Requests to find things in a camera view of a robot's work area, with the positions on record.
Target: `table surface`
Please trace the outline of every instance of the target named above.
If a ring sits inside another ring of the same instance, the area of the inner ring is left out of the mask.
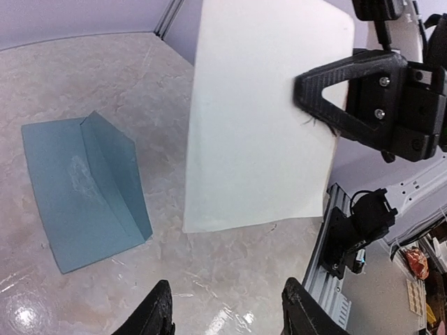
[[[289,276],[302,280],[321,220],[182,232],[192,78],[192,66],[150,33],[0,53],[0,334],[111,334],[162,278],[173,291],[176,334],[281,333],[282,288]],[[62,275],[20,127],[93,110],[135,140],[154,235]]]

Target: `blue paper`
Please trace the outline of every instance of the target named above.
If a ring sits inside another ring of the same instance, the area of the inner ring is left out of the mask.
[[[39,213],[62,273],[144,243],[135,145],[97,113],[22,127]]]

